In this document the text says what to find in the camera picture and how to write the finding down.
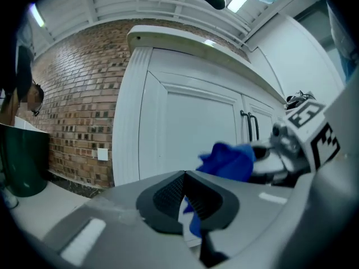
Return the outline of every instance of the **trash bin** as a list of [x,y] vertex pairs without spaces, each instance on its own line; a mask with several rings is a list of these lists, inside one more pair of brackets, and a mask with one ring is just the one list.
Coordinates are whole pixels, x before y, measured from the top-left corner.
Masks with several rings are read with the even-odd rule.
[[46,187],[48,133],[0,124],[0,155],[7,188],[15,196],[32,196]]

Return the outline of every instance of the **white cabinet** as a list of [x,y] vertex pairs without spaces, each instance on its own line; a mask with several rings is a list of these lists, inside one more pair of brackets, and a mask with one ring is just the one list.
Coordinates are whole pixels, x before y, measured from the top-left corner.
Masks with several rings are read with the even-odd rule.
[[171,73],[148,72],[142,97],[140,179],[195,170],[216,142],[243,142],[239,93]]
[[[246,117],[260,138],[284,116],[280,101],[234,72],[189,54],[136,48],[120,88],[113,127],[116,185],[194,170],[217,142],[249,142]],[[254,140],[255,123],[252,119]]]

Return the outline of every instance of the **white wall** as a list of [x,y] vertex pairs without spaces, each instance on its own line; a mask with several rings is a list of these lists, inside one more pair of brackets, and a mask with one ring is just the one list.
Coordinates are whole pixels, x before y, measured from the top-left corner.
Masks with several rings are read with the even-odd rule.
[[329,17],[320,11],[308,15],[300,21],[300,24],[307,29],[318,42],[332,36]]
[[337,69],[343,84],[346,83],[346,75],[344,74],[343,68],[342,68],[342,63],[340,61],[340,56],[339,56],[339,52],[337,48],[332,48],[331,50],[327,50],[326,53],[328,54],[330,60],[333,62],[333,64],[335,65],[335,68]]
[[27,129],[28,131],[34,131],[34,132],[44,132],[39,130],[38,128],[35,128],[31,123],[27,122],[26,120],[15,117],[15,124],[14,127],[21,128],[21,129]]
[[[276,77],[284,96],[300,90],[311,91],[318,101],[328,104],[343,88],[340,75],[325,50],[291,17],[277,14],[247,43],[252,50],[248,56],[254,66],[269,73],[269,81]],[[262,52],[261,59],[255,57],[260,55],[257,50],[253,51],[256,47]]]

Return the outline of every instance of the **cabinet handle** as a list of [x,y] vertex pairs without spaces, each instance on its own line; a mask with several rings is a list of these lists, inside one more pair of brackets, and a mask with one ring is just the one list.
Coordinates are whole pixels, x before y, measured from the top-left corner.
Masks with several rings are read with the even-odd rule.
[[241,110],[240,113],[241,113],[242,117],[244,117],[244,116],[247,117],[248,131],[249,131],[249,142],[251,142],[253,140],[251,117],[248,114],[246,114],[243,110]]
[[252,115],[251,113],[248,113],[250,118],[254,118],[254,123],[256,124],[256,134],[257,134],[257,140],[259,140],[259,126],[258,126],[258,120],[255,115]]

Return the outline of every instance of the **white countertop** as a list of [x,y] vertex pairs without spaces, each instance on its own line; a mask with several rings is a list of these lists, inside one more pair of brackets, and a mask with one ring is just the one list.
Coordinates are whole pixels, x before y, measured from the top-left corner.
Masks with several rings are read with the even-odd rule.
[[283,95],[261,77],[251,63],[211,40],[182,30],[161,26],[137,25],[127,34],[127,42],[131,54],[136,47],[153,47],[174,50],[211,61],[249,79],[282,104],[286,103]]

